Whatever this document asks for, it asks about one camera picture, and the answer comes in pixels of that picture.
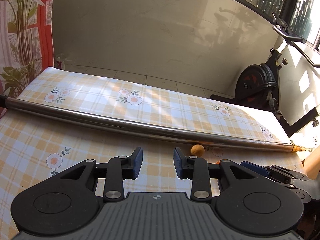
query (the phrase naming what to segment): adjustment knob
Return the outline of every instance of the adjustment knob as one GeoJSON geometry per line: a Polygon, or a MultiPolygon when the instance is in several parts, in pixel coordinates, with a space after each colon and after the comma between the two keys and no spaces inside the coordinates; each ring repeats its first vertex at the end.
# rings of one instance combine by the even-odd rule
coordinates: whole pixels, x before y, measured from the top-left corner
{"type": "Polygon", "coordinates": [[[285,58],[283,58],[282,59],[282,64],[285,66],[285,65],[287,65],[289,62],[285,59],[285,58]]]}
{"type": "Polygon", "coordinates": [[[313,127],[317,127],[319,125],[319,121],[317,119],[314,119],[312,122],[313,127]]]}

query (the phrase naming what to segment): floor tile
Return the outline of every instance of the floor tile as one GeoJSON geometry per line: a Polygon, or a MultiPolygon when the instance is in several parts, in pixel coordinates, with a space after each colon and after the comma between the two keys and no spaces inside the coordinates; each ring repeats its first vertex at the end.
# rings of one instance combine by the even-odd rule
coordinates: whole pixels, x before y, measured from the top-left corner
{"type": "Polygon", "coordinates": [[[114,78],[116,70],[88,67],[85,73],[94,76],[114,78]]]}
{"type": "Polygon", "coordinates": [[[215,94],[215,95],[221,96],[221,97],[232,98],[231,96],[228,96],[228,95],[225,95],[225,94],[222,94],[222,93],[218,93],[216,91],[208,90],[208,89],[205,89],[205,88],[203,90],[204,90],[204,94],[205,94],[206,98],[210,98],[210,96],[212,94],[215,94]]]}
{"type": "Polygon", "coordinates": [[[205,98],[203,88],[177,82],[178,92],[205,98]]]}
{"type": "Polygon", "coordinates": [[[134,73],[117,71],[117,73],[115,75],[115,78],[116,79],[120,79],[120,80],[125,80],[125,81],[129,81],[129,82],[145,85],[147,76],[134,74],[134,73]]]}
{"type": "Polygon", "coordinates": [[[162,89],[167,89],[167,90],[171,90],[171,91],[176,91],[176,92],[178,91],[177,84],[175,81],[162,79],[162,78],[147,76],[146,85],[156,87],[156,88],[162,88],[162,89]]]}
{"type": "Polygon", "coordinates": [[[65,65],[64,67],[66,71],[82,73],[82,74],[84,74],[89,68],[86,66],[77,66],[77,65],[65,65]]]}

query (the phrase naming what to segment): tablecloth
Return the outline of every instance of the tablecloth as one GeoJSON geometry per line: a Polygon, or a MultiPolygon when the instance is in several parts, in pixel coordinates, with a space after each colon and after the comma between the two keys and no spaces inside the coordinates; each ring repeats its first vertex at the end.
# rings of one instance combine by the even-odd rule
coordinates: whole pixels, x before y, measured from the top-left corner
{"type": "MultiPolygon", "coordinates": [[[[19,98],[139,122],[288,141],[268,112],[53,68],[38,76],[19,98]]],[[[107,162],[115,156],[131,155],[137,146],[143,148],[143,163],[136,180],[124,181],[125,194],[186,191],[190,195],[191,181],[177,178],[173,149],[181,147],[189,155],[191,145],[102,132],[8,110],[0,119],[0,239],[11,239],[17,233],[10,205],[19,192],[85,159],[107,162]]],[[[206,148],[203,157],[209,163],[227,158],[237,163],[248,160],[304,172],[296,153],[206,148]]],[[[218,195],[217,182],[211,181],[212,193],[218,195]]],[[[102,186],[100,180],[97,195],[101,195],[102,186]]]]}

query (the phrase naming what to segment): stainless steel pole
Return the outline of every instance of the stainless steel pole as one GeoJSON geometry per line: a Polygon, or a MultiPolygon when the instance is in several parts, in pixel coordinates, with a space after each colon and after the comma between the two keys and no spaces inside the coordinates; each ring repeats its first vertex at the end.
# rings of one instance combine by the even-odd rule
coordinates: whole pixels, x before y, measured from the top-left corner
{"type": "Polygon", "coordinates": [[[267,142],[170,128],[96,114],[88,114],[10,97],[5,98],[5,107],[88,128],[177,143],[260,151],[292,152],[310,150],[310,148],[297,146],[291,143],[267,142]]]}

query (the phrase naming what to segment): cork ball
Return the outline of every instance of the cork ball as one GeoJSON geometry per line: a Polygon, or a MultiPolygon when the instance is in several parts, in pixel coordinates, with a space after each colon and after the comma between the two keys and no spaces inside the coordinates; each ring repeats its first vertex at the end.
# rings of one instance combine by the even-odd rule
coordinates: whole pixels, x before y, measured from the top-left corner
{"type": "Polygon", "coordinates": [[[204,147],[200,144],[196,144],[191,148],[191,155],[201,157],[204,154],[204,147]]]}

